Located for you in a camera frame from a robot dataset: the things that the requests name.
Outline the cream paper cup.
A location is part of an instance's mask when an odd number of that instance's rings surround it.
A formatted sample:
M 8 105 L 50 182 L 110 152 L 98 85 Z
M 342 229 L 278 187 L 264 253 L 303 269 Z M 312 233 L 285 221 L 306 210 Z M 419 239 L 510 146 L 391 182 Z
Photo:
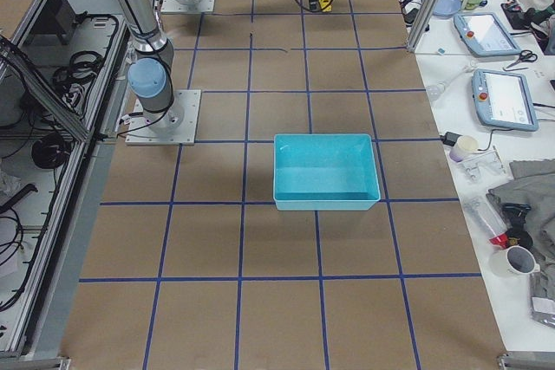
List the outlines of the cream paper cup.
M 478 141 L 468 135 L 461 135 L 452 146 L 448 156 L 454 162 L 461 162 L 478 151 Z

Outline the teal plastic bin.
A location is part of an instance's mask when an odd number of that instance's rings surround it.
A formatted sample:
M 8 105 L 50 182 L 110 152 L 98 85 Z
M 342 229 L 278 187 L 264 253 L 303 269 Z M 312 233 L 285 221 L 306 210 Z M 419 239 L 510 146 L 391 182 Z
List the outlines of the teal plastic bin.
M 280 211 L 366 211 L 381 199 L 366 133 L 278 134 L 273 198 Z

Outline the teach pendant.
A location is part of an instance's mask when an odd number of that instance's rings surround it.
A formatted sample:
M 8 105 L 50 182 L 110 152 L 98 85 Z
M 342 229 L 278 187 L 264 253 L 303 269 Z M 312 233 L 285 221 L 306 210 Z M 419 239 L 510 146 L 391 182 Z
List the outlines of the teach pendant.
M 523 132 L 539 129 L 524 75 L 476 69 L 472 90 L 475 111 L 482 125 Z
M 494 13 L 457 13 L 453 22 L 460 39 L 475 56 L 511 56 L 521 52 L 520 46 Z

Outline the white grey mug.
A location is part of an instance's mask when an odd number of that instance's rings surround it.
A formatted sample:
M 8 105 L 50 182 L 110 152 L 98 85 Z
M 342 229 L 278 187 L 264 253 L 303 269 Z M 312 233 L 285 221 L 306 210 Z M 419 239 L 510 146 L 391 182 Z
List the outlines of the white grey mug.
M 496 251 L 489 259 L 489 266 L 499 277 L 528 276 L 540 271 L 533 254 L 521 246 Z

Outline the near teach pendant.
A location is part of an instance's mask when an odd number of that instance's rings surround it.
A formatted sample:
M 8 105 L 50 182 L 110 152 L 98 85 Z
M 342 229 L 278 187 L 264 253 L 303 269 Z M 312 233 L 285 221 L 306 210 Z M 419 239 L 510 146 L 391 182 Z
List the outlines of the near teach pendant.
M 475 111 L 482 125 L 523 132 L 539 129 L 524 75 L 476 69 L 472 90 Z

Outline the grey cloth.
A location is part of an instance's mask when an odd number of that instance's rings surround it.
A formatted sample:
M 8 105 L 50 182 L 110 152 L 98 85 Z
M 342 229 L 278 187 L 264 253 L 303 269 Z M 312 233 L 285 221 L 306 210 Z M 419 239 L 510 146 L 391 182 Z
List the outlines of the grey cloth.
M 513 161 L 513 179 L 488 191 L 486 198 L 516 230 L 532 240 L 544 277 L 554 278 L 554 161 Z

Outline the yellow beetle toy car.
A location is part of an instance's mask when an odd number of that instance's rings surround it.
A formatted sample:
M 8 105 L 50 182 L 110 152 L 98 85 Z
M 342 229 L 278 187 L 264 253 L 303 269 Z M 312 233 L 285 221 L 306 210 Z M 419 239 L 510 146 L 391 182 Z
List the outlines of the yellow beetle toy car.
M 331 0 L 318 0 L 320 11 L 323 13 L 329 13 L 332 11 Z

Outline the far teach pendant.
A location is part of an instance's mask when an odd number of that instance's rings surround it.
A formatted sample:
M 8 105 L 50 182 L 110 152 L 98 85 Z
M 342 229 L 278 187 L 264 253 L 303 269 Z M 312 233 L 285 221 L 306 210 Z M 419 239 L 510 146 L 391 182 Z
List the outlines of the far teach pendant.
M 460 39 L 475 56 L 511 56 L 521 52 L 520 46 L 494 13 L 457 13 L 453 22 Z

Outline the black handled scissors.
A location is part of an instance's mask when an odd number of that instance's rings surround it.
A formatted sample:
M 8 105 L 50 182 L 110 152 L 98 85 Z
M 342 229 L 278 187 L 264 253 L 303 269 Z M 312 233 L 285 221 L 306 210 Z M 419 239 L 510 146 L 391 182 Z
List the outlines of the black handled scissors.
M 537 60 L 538 60 L 538 55 L 536 53 L 534 53 L 530 49 L 523 49 L 519 53 L 518 58 L 514 62 L 506 65 L 505 67 L 503 67 L 503 70 L 504 71 L 510 71 L 513 67 L 517 66 L 520 63 L 523 63 L 523 62 L 532 63 L 532 62 L 536 62 Z

